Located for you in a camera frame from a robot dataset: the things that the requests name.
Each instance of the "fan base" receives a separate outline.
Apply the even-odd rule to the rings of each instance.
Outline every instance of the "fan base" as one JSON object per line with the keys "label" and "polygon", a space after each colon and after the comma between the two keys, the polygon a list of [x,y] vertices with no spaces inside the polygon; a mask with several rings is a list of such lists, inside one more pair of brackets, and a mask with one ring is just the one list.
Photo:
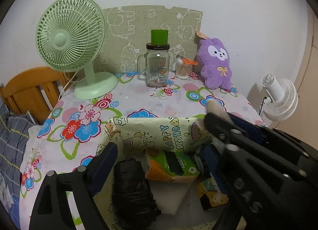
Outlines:
{"label": "fan base", "polygon": [[86,78],[83,78],[76,84],[74,95],[78,99],[88,100],[101,97],[112,91],[118,83],[118,79],[110,72],[96,72],[95,82],[88,84]]}

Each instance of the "floral tablecloth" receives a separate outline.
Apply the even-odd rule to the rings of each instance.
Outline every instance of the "floral tablecloth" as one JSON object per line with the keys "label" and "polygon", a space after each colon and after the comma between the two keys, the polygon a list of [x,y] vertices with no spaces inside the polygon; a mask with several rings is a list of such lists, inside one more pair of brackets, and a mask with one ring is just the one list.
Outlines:
{"label": "floral tablecloth", "polygon": [[[21,168],[20,225],[29,228],[33,204],[42,180],[49,170],[71,172],[87,165],[95,156],[101,131],[112,117],[203,117],[208,99],[216,99],[224,110],[253,124],[264,124],[260,116],[238,93],[209,90],[195,73],[180,80],[170,73],[164,88],[149,88],[137,72],[117,73],[118,85],[110,93],[93,100],[79,100],[71,87],[44,122],[25,168]],[[68,193],[71,212],[77,228],[84,229],[72,193]]]}

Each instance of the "glass mug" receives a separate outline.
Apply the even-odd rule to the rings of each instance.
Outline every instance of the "glass mug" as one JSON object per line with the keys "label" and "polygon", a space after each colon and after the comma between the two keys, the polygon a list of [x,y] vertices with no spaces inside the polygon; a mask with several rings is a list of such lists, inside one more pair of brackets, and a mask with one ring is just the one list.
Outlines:
{"label": "glass mug", "polygon": [[[137,70],[141,75],[146,76],[146,85],[148,87],[165,87],[169,78],[169,52],[168,50],[153,50],[154,47],[150,48],[152,49],[147,48],[145,54],[138,56]],[[141,66],[143,58],[145,58],[146,62]]]}

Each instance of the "wooden headboard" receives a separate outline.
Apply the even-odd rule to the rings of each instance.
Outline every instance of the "wooden headboard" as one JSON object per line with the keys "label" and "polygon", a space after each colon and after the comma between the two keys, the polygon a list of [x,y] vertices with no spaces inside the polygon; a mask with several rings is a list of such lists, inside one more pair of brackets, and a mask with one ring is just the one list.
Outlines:
{"label": "wooden headboard", "polygon": [[[67,77],[72,77],[74,73],[67,73]],[[42,124],[50,113],[40,87],[54,107],[58,102],[60,92],[56,81],[64,87],[68,80],[62,72],[58,72],[49,67],[38,67],[28,69],[14,78],[2,88],[0,87],[0,96],[3,102],[17,114],[27,113],[29,110],[36,119]]]}

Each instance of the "barcode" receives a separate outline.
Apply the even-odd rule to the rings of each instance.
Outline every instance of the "barcode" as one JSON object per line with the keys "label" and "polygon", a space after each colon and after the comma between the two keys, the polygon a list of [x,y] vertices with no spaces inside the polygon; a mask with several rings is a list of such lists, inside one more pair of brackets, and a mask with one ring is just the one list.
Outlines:
{"label": "barcode", "polygon": [[178,159],[178,162],[179,162],[181,168],[184,168],[184,164],[182,163],[182,159],[179,157],[177,157],[177,159]]}

